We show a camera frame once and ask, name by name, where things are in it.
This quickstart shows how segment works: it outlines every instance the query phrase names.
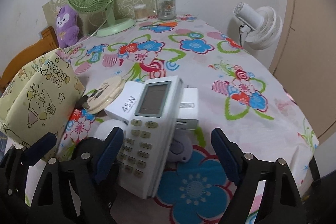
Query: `remote control screen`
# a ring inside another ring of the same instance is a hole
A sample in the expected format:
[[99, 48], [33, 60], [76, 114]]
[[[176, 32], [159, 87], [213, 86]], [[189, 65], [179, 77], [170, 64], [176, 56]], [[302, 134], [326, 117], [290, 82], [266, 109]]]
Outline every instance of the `remote control screen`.
[[149, 85], [139, 108], [140, 114], [158, 115], [164, 106], [168, 84]]

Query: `purple plush toy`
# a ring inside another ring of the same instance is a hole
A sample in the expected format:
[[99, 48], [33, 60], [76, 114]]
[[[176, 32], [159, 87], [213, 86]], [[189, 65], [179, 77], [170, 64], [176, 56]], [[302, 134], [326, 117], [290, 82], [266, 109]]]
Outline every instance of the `purple plush toy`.
[[56, 35], [61, 48], [72, 46], [78, 42], [77, 12], [69, 5], [61, 8], [56, 19]]

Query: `tablecloth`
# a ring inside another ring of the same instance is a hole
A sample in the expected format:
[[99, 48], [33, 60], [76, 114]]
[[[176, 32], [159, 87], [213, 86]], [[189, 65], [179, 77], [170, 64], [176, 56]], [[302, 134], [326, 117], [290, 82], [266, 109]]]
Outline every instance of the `tablecloth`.
[[[260, 160], [284, 158], [296, 184], [303, 183], [318, 145], [307, 119], [258, 60], [206, 22], [192, 15], [169, 22], [152, 18], [116, 35], [80, 41], [66, 48], [63, 58], [87, 94], [114, 75], [137, 82], [179, 75], [184, 86], [199, 90], [199, 127], [188, 131], [191, 160], [167, 165], [154, 199], [141, 200], [118, 188], [111, 213], [119, 224], [218, 222], [235, 186], [211, 146], [210, 134], [217, 127], [243, 152]], [[94, 117], [75, 110], [57, 157], [69, 159], [75, 145], [93, 136], [107, 119], [104, 114]], [[247, 223], [256, 217], [263, 185], [258, 186]]]

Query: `beige door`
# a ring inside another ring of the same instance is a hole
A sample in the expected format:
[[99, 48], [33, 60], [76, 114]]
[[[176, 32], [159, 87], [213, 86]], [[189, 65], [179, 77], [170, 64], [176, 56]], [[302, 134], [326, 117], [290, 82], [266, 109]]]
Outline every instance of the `beige door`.
[[295, 0], [274, 76], [297, 102], [320, 142], [336, 131], [336, 0]]

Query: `chair backrest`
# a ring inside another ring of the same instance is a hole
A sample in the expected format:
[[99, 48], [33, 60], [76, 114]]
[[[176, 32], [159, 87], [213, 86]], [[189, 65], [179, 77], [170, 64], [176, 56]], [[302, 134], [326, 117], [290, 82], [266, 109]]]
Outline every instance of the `chair backrest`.
[[41, 32], [42, 39], [35, 44], [25, 48], [6, 67], [0, 78], [0, 91], [4, 92], [8, 84], [18, 73], [18, 71], [29, 62], [38, 58], [42, 54], [58, 48], [57, 37], [54, 29], [50, 26]]

